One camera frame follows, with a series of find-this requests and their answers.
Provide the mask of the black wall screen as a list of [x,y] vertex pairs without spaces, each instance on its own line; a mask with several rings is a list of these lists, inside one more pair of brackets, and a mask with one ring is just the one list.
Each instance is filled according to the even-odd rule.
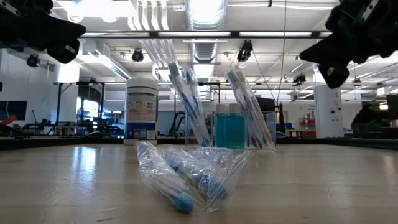
[[26,101],[0,101],[0,121],[15,116],[17,121],[24,121],[27,111]]

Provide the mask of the white rectangular air duct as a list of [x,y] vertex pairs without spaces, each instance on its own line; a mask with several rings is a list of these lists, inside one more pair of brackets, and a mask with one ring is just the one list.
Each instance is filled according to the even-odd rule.
[[100,45],[99,48],[87,49],[86,54],[89,55],[95,63],[106,67],[123,80],[126,81],[131,78],[131,73],[115,59],[112,59],[111,49],[108,44]]

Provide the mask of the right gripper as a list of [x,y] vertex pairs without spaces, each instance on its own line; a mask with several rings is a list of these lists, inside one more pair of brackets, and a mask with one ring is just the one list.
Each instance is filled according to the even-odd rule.
[[350,75],[348,64],[369,57],[390,56],[398,50],[398,0],[339,0],[326,21],[332,35],[300,53],[318,65],[330,89]]

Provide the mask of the clear acrylic organizer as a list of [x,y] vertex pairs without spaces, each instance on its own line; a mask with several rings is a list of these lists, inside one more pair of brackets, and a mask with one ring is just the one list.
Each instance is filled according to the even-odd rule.
[[[274,148],[275,145],[275,140],[276,140],[276,123],[275,123],[275,115],[274,114],[264,114],[264,119],[267,123],[267,127],[269,128],[269,131],[271,133],[272,139],[274,140],[274,145],[273,147],[270,147],[267,145],[267,143],[264,143],[264,137],[262,135],[261,129],[257,126],[257,124],[254,122],[254,120],[250,120],[245,114],[243,114],[246,125],[245,125],[245,130],[246,130],[246,141],[245,141],[245,149],[251,150],[251,149],[266,149],[266,148]],[[211,146],[210,147],[216,147],[215,145],[215,135],[211,137]],[[227,130],[226,130],[226,147],[224,148],[229,148],[227,146]]]

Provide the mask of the white pillar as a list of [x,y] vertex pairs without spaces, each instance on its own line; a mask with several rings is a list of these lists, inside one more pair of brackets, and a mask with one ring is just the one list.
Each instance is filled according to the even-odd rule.
[[314,95],[317,138],[343,137],[341,90],[318,85],[314,89]]

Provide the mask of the black background rig frame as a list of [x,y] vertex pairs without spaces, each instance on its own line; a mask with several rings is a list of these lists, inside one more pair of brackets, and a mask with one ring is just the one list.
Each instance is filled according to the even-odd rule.
[[90,81],[78,81],[78,82],[69,82],[69,83],[61,83],[61,82],[55,82],[54,85],[58,86],[58,95],[57,95],[57,113],[56,113],[56,120],[55,124],[53,126],[53,133],[54,135],[58,136],[57,134],[57,129],[60,128],[67,128],[67,126],[60,126],[59,125],[59,117],[60,117],[60,108],[61,108],[61,100],[62,100],[62,93],[70,88],[72,85],[77,85],[77,86],[95,86],[95,85],[101,85],[101,101],[99,103],[99,112],[97,116],[97,120],[102,123],[102,115],[103,115],[103,104],[104,104],[104,95],[105,95],[105,87],[106,84],[105,82],[97,82],[94,80]]

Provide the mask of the red shelf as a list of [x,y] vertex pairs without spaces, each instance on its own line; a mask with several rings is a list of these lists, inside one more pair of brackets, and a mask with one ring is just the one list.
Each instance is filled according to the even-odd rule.
[[299,134],[301,138],[316,138],[316,124],[314,119],[299,119]]

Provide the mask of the person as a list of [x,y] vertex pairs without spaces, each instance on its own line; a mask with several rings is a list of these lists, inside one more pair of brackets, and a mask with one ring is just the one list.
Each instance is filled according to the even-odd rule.
[[374,138],[376,136],[374,132],[381,131],[382,128],[389,126],[390,121],[387,114],[372,109],[370,103],[363,103],[359,113],[351,122],[353,137],[363,139]]

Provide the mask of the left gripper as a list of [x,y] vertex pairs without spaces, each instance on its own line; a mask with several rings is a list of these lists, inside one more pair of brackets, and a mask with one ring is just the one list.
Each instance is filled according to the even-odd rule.
[[73,61],[86,27],[50,17],[52,8],[52,0],[0,0],[0,47],[30,47],[63,64]]

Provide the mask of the blue mouthwash bottle white cap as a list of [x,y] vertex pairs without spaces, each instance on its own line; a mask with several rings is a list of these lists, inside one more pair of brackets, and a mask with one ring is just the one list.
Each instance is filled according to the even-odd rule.
[[246,130],[245,119],[241,106],[237,103],[229,104],[229,114],[226,120],[227,146],[231,149],[245,149]]

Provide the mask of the silver ventilation duct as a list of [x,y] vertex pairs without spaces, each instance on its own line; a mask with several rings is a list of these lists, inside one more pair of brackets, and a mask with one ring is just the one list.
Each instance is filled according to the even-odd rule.
[[[228,0],[184,0],[189,30],[221,31],[228,8]],[[211,63],[219,49],[217,43],[194,43],[193,58],[198,63]]]

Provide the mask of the blue white toothpaste tube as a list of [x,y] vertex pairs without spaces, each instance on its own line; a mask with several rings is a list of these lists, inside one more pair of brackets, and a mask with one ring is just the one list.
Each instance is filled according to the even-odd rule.
[[226,105],[217,104],[215,108],[215,145],[226,147]]

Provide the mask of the white disinfecting wipes canister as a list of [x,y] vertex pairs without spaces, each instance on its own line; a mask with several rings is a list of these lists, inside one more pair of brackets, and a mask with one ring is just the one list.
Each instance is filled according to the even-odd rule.
[[157,144],[159,84],[151,77],[133,77],[126,82],[124,145],[136,141]]

